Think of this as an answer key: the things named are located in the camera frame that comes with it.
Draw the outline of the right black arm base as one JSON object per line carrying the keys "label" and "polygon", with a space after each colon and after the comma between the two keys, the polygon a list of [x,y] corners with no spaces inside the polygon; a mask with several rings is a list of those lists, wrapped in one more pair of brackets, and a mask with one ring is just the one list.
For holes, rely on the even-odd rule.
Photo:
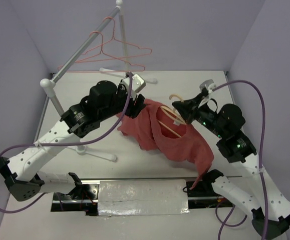
{"label": "right black arm base", "polygon": [[212,180],[214,176],[211,173],[205,174],[202,179],[196,184],[193,189],[190,189],[194,184],[193,181],[187,181],[186,186],[182,189],[183,192],[187,193],[190,198],[200,198],[200,197],[216,197],[217,193],[214,192],[212,188]]}

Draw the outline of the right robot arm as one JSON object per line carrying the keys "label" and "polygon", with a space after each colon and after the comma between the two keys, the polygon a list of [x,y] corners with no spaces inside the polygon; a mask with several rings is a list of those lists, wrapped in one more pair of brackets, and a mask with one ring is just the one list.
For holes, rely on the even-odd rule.
{"label": "right robot arm", "polygon": [[290,227],[290,201],[271,179],[260,155],[249,138],[241,131],[245,124],[240,108],[225,104],[219,111],[207,105],[202,94],[185,101],[174,101],[173,107],[187,122],[199,122],[215,134],[217,147],[230,166],[237,169],[247,181],[251,194],[231,183],[220,171],[212,170],[208,180],[202,183],[206,195],[220,194],[239,207],[250,219],[259,235],[271,240],[282,235]]}

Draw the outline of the silver foil tape panel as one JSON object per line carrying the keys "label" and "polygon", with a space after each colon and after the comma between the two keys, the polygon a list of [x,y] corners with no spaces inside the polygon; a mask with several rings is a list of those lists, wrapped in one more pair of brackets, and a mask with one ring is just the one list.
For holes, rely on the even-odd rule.
{"label": "silver foil tape panel", "polygon": [[99,216],[154,216],[189,213],[183,179],[102,181]]}

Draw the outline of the red t shirt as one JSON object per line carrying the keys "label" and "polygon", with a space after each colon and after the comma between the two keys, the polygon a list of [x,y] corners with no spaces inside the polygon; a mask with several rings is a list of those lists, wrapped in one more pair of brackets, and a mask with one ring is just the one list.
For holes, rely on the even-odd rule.
{"label": "red t shirt", "polygon": [[144,104],[146,107],[136,118],[124,116],[117,130],[133,137],[142,150],[159,150],[171,161],[195,164],[198,177],[191,186],[194,189],[212,165],[212,149],[193,125],[176,125],[162,109],[162,103],[145,99]]}

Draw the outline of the white garment rack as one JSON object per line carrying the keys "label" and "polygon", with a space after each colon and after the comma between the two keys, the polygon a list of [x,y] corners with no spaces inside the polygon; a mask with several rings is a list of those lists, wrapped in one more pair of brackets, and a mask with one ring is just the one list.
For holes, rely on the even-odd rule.
{"label": "white garment rack", "polygon": [[[116,6],[114,10],[109,14],[108,17],[122,17],[124,16],[123,13],[123,1],[121,0],[116,0],[115,2]],[[105,27],[109,24],[110,22],[106,20],[104,23],[102,23],[96,28],[95,31],[102,32],[102,30],[105,29]],[[56,93],[54,91],[54,87],[56,83],[61,79],[61,77],[66,73],[65,70],[68,70],[69,67],[72,67],[72,64],[74,61],[78,59],[83,59],[92,55],[95,55],[99,52],[99,49],[95,49],[92,52],[89,52],[87,55],[82,55],[82,53],[90,46],[90,44],[96,39],[97,36],[100,36],[99,33],[93,33],[92,35],[89,34],[89,37],[85,40],[85,42],[75,51],[75,53],[69,58],[69,60],[66,61],[64,65],[61,65],[58,67],[58,72],[53,74],[52,79],[43,79],[40,81],[41,87],[44,89],[45,93],[47,94],[47,97],[49,100],[52,102],[54,105],[57,113],[59,115],[62,115],[65,111],[63,110],[62,105],[60,104]],[[125,72],[98,72],[102,74],[107,74],[107,75],[113,75],[115,77],[121,77]]]}

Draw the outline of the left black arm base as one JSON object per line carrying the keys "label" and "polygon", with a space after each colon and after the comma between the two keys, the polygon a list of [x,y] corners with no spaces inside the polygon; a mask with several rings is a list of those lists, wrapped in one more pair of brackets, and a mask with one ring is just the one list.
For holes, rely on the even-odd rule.
{"label": "left black arm base", "polygon": [[86,216],[98,216],[100,180],[82,179],[83,188],[70,194],[53,194],[51,212],[84,212]]}

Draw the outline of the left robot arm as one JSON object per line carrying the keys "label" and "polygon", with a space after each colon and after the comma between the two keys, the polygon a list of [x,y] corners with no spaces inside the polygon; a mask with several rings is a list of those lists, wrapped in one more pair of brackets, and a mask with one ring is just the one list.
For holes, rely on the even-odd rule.
{"label": "left robot arm", "polygon": [[135,77],[125,78],[118,85],[100,81],[32,146],[11,158],[0,157],[0,174],[11,195],[19,202],[38,193],[55,192],[79,198],[86,188],[75,173],[45,173],[41,168],[69,144],[79,144],[102,121],[117,114],[135,118],[145,107],[139,93],[145,86],[143,80]]}

